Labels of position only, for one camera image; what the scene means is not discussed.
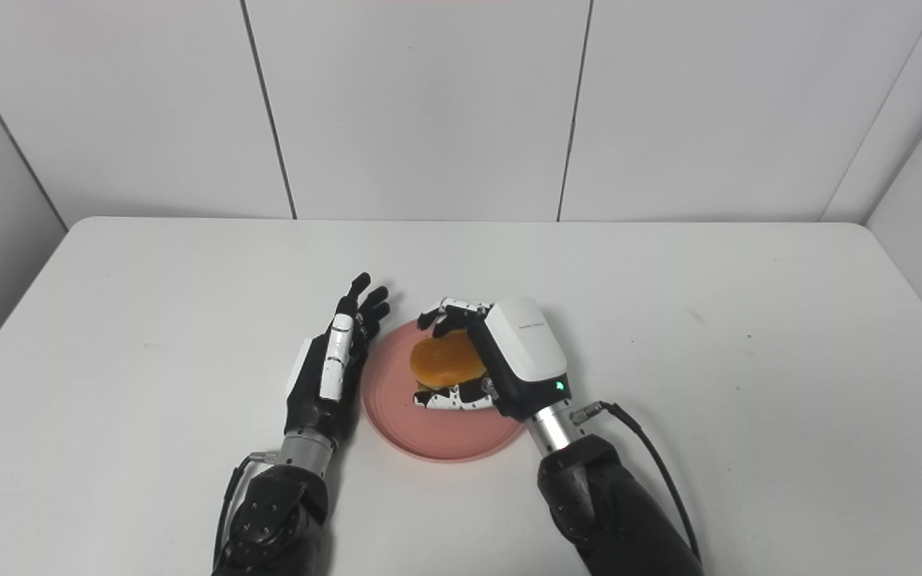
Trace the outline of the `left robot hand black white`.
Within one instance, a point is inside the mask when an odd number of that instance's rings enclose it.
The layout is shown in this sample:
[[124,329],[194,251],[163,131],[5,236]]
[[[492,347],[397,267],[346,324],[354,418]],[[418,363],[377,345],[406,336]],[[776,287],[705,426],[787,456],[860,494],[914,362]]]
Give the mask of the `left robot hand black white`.
[[287,394],[284,434],[312,433],[343,444],[359,418],[363,367],[381,324],[391,311],[389,291],[372,287],[362,272],[337,302],[325,331],[305,340]]

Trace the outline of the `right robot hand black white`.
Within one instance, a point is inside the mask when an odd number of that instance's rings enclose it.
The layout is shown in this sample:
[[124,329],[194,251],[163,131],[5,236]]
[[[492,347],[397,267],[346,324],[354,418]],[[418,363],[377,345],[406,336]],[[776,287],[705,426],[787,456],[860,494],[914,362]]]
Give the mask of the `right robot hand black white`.
[[461,332],[482,362],[483,374],[434,387],[421,384],[417,407],[440,411],[497,409],[516,422],[529,422],[546,409],[570,407],[573,394],[567,358],[545,314],[530,298],[477,302],[444,298],[425,311],[417,327],[439,342]]

